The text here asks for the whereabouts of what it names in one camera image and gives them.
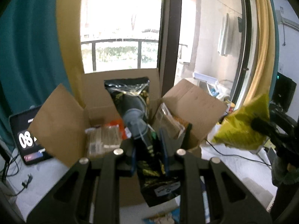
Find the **black gold snack pouch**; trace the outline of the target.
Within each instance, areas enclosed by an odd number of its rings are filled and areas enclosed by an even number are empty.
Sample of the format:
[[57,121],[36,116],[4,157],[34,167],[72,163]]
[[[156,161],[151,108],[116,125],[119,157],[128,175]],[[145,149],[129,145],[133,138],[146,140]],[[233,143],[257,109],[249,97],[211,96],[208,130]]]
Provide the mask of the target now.
[[149,123],[149,78],[110,79],[104,81],[104,87],[132,134],[136,172],[145,202],[153,207],[174,199],[180,194],[180,182],[175,173],[165,172],[159,132]]

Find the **clear cracker pack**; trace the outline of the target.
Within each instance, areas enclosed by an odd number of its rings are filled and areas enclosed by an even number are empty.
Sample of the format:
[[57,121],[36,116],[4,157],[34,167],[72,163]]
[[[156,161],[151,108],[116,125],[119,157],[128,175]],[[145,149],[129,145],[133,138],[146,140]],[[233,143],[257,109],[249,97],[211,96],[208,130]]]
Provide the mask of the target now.
[[96,158],[119,148],[123,141],[118,129],[114,127],[101,126],[85,130],[87,143],[87,157]]
[[172,116],[165,103],[162,103],[156,111],[152,128],[156,132],[161,128],[166,130],[171,139],[179,138],[185,131],[185,127]]

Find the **yellow-green chip bag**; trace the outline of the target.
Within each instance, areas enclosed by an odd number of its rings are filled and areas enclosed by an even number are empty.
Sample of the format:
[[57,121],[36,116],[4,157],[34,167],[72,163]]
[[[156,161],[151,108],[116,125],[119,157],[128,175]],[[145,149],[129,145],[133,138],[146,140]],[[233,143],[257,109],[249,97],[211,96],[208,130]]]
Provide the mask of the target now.
[[226,116],[211,142],[241,150],[258,150],[265,142],[266,136],[251,127],[255,118],[265,122],[270,121],[269,95],[267,93],[256,96]]

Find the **orange chip bag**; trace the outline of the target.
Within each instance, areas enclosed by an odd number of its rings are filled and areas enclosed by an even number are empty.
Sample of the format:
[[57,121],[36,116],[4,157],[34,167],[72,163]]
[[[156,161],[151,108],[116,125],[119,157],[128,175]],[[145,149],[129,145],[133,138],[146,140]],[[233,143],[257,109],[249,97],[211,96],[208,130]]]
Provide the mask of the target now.
[[107,127],[116,127],[119,131],[119,133],[122,136],[123,140],[131,138],[132,134],[130,130],[124,125],[124,122],[122,119],[112,120],[109,123],[105,124]]

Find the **blue yellow snack bag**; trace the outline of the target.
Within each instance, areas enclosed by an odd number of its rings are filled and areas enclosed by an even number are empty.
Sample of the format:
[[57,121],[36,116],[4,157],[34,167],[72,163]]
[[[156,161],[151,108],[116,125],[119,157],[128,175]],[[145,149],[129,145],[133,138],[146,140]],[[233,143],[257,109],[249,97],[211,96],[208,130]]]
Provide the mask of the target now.
[[166,213],[159,213],[158,215],[143,219],[146,224],[176,224],[180,221],[180,209],[174,209]]

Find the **yellow teal right curtain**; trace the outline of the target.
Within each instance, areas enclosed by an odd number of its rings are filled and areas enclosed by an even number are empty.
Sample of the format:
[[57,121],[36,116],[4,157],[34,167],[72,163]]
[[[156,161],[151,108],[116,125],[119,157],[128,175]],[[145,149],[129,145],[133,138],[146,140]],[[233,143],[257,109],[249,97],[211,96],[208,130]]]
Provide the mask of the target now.
[[258,60],[254,77],[244,104],[260,94],[268,93],[271,98],[278,72],[279,35],[273,0],[256,0],[258,12]]

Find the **tablet showing clock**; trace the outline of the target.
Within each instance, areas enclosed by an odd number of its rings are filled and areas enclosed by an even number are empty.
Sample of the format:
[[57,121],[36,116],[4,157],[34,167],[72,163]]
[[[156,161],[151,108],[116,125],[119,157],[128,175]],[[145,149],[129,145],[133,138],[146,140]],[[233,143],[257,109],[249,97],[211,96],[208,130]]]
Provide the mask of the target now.
[[31,107],[26,111],[13,114],[9,117],[13,139],[21,159],[26,166],[53,158],[53,156],[46,152],[46,149],[40,144],[38,139],[28,130],[40,108],[41,105]]

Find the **teal yellow left curtain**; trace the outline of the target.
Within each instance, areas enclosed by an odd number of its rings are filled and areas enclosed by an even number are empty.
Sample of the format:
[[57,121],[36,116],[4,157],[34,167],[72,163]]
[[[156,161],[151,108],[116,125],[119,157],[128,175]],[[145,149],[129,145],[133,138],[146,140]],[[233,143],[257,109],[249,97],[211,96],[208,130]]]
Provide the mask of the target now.
[[1,141],[9,117],[41,105],[59,84],[83,104],[81,0],[1,0]]

